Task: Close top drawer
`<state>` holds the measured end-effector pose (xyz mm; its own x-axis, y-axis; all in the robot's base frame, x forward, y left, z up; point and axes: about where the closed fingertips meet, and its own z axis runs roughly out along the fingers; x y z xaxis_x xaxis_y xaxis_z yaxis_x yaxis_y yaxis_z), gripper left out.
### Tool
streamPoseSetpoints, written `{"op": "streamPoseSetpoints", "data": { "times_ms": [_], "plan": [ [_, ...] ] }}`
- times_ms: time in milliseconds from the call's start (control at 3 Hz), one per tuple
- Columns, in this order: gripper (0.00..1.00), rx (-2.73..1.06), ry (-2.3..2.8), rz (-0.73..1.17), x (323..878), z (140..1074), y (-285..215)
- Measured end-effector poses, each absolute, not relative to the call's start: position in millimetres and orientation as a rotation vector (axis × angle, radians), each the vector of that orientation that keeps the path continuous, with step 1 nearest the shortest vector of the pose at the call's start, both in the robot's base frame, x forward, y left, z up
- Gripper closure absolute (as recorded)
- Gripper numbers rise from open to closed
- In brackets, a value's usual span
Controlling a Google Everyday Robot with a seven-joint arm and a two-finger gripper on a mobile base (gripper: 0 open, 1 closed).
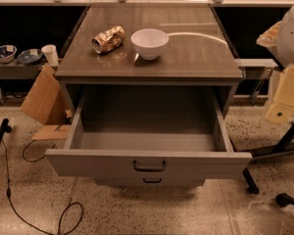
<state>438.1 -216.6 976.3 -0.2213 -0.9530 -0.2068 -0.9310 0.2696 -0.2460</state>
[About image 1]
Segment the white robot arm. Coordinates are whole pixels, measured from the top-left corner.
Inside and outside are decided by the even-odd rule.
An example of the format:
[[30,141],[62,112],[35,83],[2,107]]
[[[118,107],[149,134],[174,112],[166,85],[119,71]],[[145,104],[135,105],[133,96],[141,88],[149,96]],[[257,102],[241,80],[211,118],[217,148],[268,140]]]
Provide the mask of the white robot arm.
[[294,64],[294,5],[280,22],[262,33],[256,43],[266,47],[285,68]]

